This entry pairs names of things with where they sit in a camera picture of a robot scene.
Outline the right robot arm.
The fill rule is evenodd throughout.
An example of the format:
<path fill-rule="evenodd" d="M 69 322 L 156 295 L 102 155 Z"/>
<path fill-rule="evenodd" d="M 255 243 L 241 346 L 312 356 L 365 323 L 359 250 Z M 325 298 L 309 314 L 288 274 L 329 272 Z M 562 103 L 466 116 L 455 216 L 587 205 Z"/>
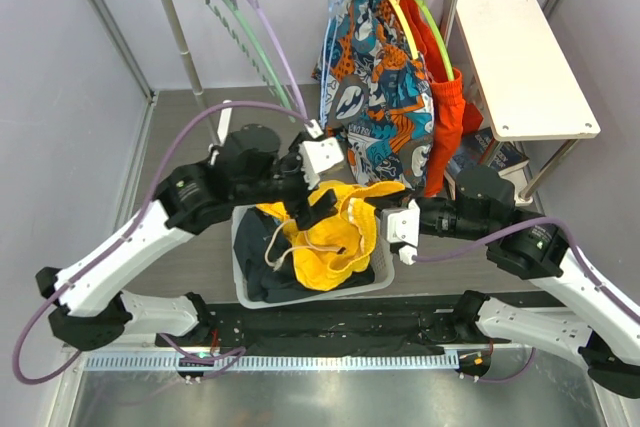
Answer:
<path fill-rule="evenodd" d="M 407 197 L 401 221 L 408 242 L 422 235 L 462 239 L 439 254 L 453 259 L 476 248 L 500 270 L 560 301 L 577 320 L 551 318 L 466 291 L 454 307 L 457 338 L 526 344 L 584 369 L 599 386 L 629 399 L 639 396 L 639 306 L 609 281 L 557 218 L 515 204 L 513 185 L 486 166 L 460 173 L 454 199 Z"/>

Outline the yellow shorts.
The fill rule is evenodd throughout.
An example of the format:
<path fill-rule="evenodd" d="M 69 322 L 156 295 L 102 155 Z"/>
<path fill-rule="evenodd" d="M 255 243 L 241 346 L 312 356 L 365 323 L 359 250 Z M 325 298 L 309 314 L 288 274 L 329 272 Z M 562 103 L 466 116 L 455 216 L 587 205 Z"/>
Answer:
<path fill-rule="evenodd" d="M 325 190 L 333 188 L 337 213 L 311 229 L 299 230 L 288 216 L 282 202 L 263 203 L 257 208 L 278 221 L 275 233 L 282 233 L 290 247 L 274 254 L 274 240 L 264 254 L 266 264 L 280 271 L 287 260 L 293 262 L 296 280 L 316 291 L 330 291 L 348 280 L 354 273 L 365 271 L 378 238 L 375 207 L 366 202 L 401 193 L 405 186 L 398 181 L 382 181 L 362 186 L 337 180 L 323 181 L 311 194 L 316 200 Z"/>

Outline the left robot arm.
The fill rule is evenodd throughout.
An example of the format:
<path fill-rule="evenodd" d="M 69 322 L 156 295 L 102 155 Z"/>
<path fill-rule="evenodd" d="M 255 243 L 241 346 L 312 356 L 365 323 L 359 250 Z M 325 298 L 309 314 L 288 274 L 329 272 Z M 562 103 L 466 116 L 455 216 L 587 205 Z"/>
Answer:
<path fill-rule="evenodd" d="M 301 230 L 336 211 L 336 194 L 310 198 L 323 173 L 344 155 L 333 138 L 299 134 L 286 154 L 271 129 L 250 124 L 227 135 L 208 159 L 175 168 L 152 192 L 148 206 L 100 247 L 66 269 L 36 275 L 43 297 L 53 300 L 53 335 L 83 352 L 123 335 L 165 334 L 180 345 L 200 346 L 215 320 L 201 296 L 149 297 L 125 286 L 164 254 L 231 219 L 235 208 L 280 202 Z"/>

